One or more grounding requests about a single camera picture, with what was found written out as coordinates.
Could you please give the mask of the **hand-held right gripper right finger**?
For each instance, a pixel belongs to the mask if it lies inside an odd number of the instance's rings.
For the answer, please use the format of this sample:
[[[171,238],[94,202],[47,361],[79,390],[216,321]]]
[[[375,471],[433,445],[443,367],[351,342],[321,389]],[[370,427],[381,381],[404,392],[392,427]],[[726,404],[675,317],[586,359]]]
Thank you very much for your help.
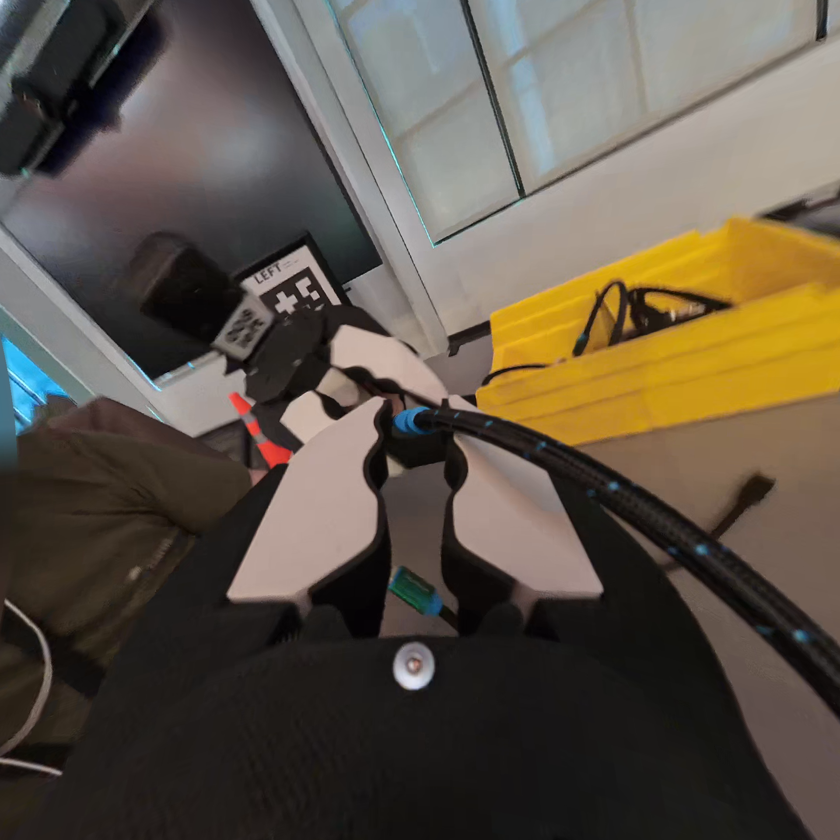
[[[548,473],[488,442],[453,436],[441,569],[460,618],[513,604],[595,601],[603,583]]]

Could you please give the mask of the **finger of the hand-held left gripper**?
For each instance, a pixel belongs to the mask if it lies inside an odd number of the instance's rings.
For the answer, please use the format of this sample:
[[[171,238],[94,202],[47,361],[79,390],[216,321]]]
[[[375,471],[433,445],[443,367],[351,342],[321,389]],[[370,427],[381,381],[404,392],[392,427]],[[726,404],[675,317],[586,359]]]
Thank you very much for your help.
[[[350,415],[369,399],[370,396],[363,393],[359,400],[345,406],[332,396],[308,391],[282,401],[282,447],[301,449],[321,431]]]
[[[446,386],[403,342],[351,325],[342,325],[329,343],[332,368],[378,392],[408,397],[425,406],[441,406]]]

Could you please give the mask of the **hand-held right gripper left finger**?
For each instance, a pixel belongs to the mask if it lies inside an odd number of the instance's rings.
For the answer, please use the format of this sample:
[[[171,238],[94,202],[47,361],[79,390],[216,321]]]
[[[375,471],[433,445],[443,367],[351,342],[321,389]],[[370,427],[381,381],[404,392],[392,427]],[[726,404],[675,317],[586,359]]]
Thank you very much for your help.
[[[301,616],[332,606],[380,621],[392,571],[382,488],[392,407],[374,397],[303,445],[227,589],[234,604],[279,602]]]

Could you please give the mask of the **orange traffic cone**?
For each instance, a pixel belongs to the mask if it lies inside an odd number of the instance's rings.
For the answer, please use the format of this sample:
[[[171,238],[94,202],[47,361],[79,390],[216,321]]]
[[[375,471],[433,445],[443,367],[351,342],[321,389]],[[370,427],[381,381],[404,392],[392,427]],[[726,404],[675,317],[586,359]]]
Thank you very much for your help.
[[[237,392],[228,393],[227,398],[239,415],[267,467],[273,469],[287,465],[292,457],[291,451],[273,443],[262,432],[254,404]]]

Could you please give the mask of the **person's olive jacket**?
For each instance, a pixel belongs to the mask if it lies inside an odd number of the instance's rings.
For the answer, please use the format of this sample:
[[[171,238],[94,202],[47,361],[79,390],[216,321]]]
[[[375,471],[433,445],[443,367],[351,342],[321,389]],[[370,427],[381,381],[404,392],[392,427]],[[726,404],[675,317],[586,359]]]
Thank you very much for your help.
[[[133,625],[259,474],[97,397],[17,439],[2,540],[2,764],[58,774]]]

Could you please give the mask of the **large dark screen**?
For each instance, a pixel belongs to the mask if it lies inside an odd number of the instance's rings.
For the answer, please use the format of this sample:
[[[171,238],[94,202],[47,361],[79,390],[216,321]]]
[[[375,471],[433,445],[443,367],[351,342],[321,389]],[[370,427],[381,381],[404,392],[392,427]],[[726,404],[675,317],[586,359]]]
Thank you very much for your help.
[[[2,225],[149,380],[202,353],[119,289],[151,235],[232,275],[310,235],[334,279],[382,264],[250,2],[157,2]]]

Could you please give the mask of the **yellow plastic bin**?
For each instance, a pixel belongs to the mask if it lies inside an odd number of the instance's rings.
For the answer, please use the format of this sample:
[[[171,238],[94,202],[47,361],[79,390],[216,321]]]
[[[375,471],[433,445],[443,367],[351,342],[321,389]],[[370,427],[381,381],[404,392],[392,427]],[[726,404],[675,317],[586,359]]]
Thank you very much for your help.
[[[569,445],[838,392],[837,238],[732,218],[490,316],[485,413]]]

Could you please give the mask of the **frosted glass window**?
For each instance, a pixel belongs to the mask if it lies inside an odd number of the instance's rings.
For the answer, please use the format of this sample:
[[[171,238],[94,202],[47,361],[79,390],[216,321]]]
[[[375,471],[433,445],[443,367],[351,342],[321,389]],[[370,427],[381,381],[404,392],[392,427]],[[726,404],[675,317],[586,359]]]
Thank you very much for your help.
[[[817,1],[337,1],[332,21],[436,244],[783,58]]]

